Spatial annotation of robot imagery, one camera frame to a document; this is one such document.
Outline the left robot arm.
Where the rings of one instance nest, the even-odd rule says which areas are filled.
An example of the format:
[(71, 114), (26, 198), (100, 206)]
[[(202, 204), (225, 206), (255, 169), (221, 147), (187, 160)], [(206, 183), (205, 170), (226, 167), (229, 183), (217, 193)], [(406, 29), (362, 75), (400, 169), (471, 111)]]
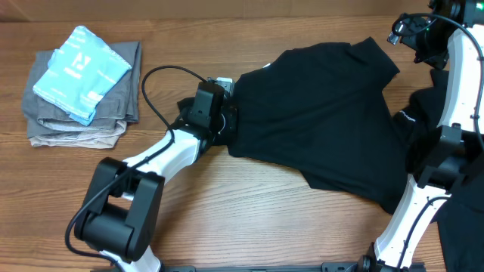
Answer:
[(193, 103), (162, 140), (137, 156), (107, 157), (98, 164), (73, 232), (115, 271), (163, 270), (150, 247), (163, 188), (213, 144), (234, 137), (233, 90), (228, 78), (200, 82)]

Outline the black t-shirt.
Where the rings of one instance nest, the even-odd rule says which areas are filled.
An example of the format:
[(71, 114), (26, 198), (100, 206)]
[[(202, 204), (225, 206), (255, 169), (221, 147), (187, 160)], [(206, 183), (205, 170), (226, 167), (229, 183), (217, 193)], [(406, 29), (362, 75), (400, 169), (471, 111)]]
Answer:
[(215, 143), (234, 157), (294, 168), (311, 188), (352, 193), (391, 214), (407, 182), (405, 143), (383, 97), (398, 72), (373, 38), (287, 50), (236, 81), (236, 128)]

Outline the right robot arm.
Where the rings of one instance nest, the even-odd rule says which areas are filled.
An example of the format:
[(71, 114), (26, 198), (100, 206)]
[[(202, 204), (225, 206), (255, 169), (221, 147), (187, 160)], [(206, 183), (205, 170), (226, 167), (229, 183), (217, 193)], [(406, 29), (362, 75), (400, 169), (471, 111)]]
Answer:
[(449, 68), (442, 115), (406, 157), (405, 192), (385, 231), (355, 271), (422, 271), (412, 258), (428, 225), (462, 185), (483, 174), (483, 3), (431, 1), (429, 13), (403, 13), (388, 42), (415, 52), (415, 63)]

